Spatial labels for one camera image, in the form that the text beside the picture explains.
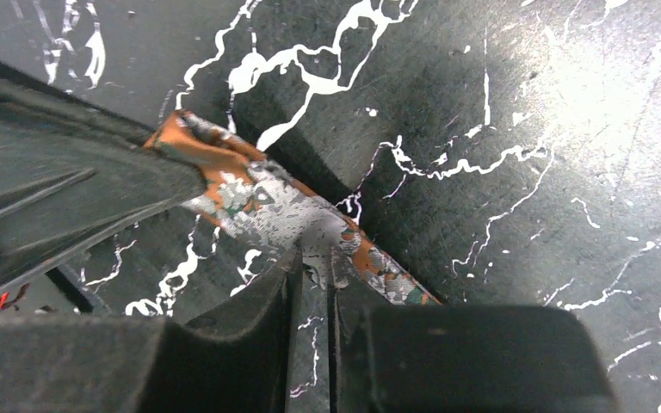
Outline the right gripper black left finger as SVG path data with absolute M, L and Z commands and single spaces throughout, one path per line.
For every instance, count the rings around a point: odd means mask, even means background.
M 0 316 L 0 412 L 283 412 L 301 279 L 291 249 L 185 324 Z

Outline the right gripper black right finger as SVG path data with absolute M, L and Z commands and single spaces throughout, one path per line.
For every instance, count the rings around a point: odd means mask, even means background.
M 391 305 L 328 278 L 334 412 L 614 412 L 588 330 L 535 305 Z

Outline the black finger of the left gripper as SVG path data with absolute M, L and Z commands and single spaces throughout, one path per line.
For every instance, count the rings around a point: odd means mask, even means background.
M 0 78 L 0 294 L 204 188 L 196 168 L 56 107 Z

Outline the orange grey patterned tie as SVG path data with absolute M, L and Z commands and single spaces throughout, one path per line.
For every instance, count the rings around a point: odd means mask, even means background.
M 268 255 L 299 245 L 306 274 L 319 287 L 338 253 L 342 269 L 392 304 L 439 304 L 350 217 L 224 127 L 180 109 L 144 147 L 200 171 L 206 189 L 184 207 Z

